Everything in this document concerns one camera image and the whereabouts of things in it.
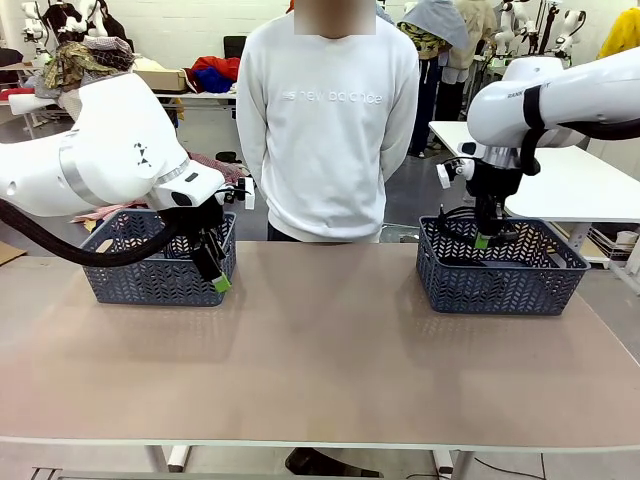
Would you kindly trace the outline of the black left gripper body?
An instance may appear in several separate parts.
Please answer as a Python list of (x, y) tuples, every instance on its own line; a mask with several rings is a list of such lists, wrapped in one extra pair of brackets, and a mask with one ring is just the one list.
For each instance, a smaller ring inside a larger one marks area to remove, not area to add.
[(202, 231), (217, 229), (224, 222), (224, 209), (216, 197), (199, 206), (177, 207), (175, 213), (179, 233), (189, 239), (198, 238)]

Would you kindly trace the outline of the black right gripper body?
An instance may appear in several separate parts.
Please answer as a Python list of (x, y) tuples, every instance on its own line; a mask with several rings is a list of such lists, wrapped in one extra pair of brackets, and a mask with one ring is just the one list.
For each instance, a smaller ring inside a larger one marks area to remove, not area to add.
[(466, 181), (466, 190), (475, 198), (505, 200), (518, 191), (519, 185), (518, 169), (502, 169), (486, 163), (475, 163), (473, 175)]

